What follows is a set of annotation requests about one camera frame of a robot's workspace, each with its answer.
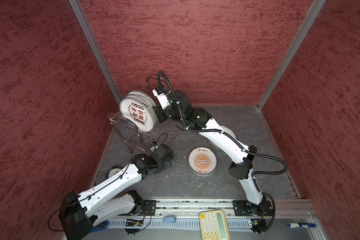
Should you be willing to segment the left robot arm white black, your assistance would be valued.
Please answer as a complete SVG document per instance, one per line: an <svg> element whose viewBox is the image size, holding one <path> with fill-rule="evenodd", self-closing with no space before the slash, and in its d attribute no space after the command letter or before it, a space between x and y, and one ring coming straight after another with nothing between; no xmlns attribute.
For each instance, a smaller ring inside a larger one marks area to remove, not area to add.
<svg viewBox="0 0 360 240"><path fill-rule="evenodd" d="M166 144L150 153L138 154L116 175L79 194L71 191L62 200L59 220L68 240L81 240L94 227L114 216L137 214L143 205L136 191L117 195L144 178L175 165L175 153Z"/></svg>

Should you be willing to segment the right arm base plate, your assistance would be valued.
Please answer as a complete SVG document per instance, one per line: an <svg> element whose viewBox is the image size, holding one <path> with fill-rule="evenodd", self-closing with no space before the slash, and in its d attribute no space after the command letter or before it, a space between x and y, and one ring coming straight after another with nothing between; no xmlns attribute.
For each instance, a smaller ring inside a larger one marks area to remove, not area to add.
<svg viewBox="0 0 360 240"><path fill-rule="evenodd" d="M233 209L237 217L268 217L274 213L274 207L270 201L263 201L259 205L255 205L245 200L234 200Z"/></svg>

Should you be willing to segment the white plate grey outline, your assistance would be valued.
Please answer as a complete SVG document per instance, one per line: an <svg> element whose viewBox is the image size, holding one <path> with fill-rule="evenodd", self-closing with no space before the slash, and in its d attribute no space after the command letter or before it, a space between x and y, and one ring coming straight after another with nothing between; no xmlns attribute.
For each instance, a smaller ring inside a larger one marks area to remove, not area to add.
<svg viewBox="0 0 360 240"><path fill-rule="evenodd" d="M150 106L151 113L153 114L153 117L155 118L156 122L158 122L158 117L157 117L155 109L154 109L154 107L156 106L156 103L153 101L153 99L151 97L149 97L147 94L145 94L141 91L130 91L127 94L127 97L128 96L138 96L138 97L144 99L147 102L147 104Z"/></svg>

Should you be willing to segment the stainless steel dish rack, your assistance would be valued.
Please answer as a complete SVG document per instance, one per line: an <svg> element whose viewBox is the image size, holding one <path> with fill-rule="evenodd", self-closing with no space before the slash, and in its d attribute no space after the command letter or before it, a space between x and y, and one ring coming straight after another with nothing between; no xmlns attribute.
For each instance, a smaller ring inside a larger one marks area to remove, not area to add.
<svg viewBox="0 0 360 240"><path fill-rule="evenodd" d="M107 115L111 126L131 153L137 150L148 154L152 142L170 146L180 132L176 123L164 121L159 116L162 108L153 93L157 86L156 77L147 77L140 90L127 93L116 113Z"/></svg>

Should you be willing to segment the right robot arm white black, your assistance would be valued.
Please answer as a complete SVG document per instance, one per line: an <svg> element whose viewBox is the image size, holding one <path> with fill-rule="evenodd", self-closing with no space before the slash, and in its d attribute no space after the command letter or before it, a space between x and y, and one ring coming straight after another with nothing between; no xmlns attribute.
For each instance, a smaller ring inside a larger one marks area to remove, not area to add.
<svg viewBox="0 0 360 240"><path fill-rule="evenodd" d="M206 110L193 108L183 92L168 92L160 88L152 92L161 106L158 113L164 114L167 119L181 122L186 130L207 138L230 157L232 163L228 172L239 180L245 191L247 211L253 216L262 215L267 197L261 192L254 176L252 161L257 149L244 145L228 134Z"/></svg>

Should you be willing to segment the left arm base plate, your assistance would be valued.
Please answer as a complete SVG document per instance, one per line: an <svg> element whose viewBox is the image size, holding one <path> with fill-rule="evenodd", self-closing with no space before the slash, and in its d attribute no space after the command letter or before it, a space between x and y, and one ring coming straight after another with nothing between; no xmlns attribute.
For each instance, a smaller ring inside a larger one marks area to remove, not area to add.
<svg viewBox="0 0 360 240"><path fill-rule="evenodd" d="M136 216L154 216L156 212L156 200L142 200L136 204Z"/></svg>

